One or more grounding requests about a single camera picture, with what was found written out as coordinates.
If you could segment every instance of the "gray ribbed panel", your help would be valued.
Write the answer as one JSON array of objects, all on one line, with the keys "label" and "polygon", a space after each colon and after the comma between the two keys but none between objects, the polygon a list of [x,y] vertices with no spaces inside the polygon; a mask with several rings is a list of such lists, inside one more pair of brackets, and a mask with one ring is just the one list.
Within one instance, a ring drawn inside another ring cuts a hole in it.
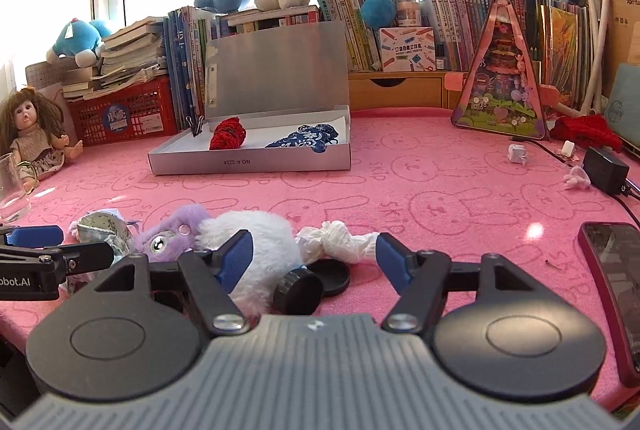
[{"label": "gray ribbed panel", "polygon": [[15,430],[620,427],[587,396],[524,407],[475,394],[439,370],[419,338],[385,333],[367,315],[264,316],[248,334],[214,340],[162,392],[108,406],[44,396],[14,423]]}]

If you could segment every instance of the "red knitted item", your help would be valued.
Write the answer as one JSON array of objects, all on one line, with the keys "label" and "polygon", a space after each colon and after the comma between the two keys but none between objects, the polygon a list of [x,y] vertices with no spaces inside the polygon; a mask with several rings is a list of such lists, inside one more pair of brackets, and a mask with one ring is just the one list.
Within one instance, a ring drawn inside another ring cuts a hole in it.
[{"label": "red knitted item", "polygon": [[607,126],[602,115],[581,116],[579,118],[561,117],[550,133],[553,139],[569,140],[579,147],[611,147],[616,152],[622,150],[622,141]]},{"label": "red knitted item", "polygon": [[240,118],[233,117],[220,121],[213,131],[209,150],[239,149],[246,138],[246,131]]}]

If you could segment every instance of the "open box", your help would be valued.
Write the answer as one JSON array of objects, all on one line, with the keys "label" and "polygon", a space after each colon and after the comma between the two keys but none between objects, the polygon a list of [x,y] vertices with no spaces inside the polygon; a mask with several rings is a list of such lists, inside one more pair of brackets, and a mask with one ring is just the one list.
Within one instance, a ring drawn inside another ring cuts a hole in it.
[{"label": "open box", "polygon": [[[148,153],[155,175],[347,170],[351,168],[349,81],[340,22],[242,33],[207,44],[206,121]],[[220,121],[237,116],[242,147],[209,150]],[[300,125],[330,124],[338,133],[324,152],[266,145]]]}]

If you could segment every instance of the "white cardboard box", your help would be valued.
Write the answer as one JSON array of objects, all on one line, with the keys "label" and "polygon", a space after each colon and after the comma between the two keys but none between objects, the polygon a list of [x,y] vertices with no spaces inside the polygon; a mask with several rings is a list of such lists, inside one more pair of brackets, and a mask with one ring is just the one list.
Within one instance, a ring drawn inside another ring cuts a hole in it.
[{"label": "white cardboard box", "polygon": [[[209,42],[203,131],[177,134],[148,154],[155,175],[346,170],[351,168],[349,81],[343,25],[317,22]],[[209,150],[215,127],[238,116],[240,149]],[[266,145],[300,125],[328,123],[338,143]]]},{"label": "white cardboard box", "polygon": [[433,28],[381,28],[380,58],[384,72],[435,71]]}]

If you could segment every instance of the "triangular toy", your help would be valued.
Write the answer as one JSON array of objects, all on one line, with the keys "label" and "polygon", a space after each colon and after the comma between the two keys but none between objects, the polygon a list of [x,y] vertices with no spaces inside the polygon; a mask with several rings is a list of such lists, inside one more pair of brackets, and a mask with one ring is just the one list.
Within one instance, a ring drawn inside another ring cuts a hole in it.
[{"label": "triangular toy", "polygon": [[451,123],[542,139],[546,126],[529,50],[510,0],[492,0]]}]

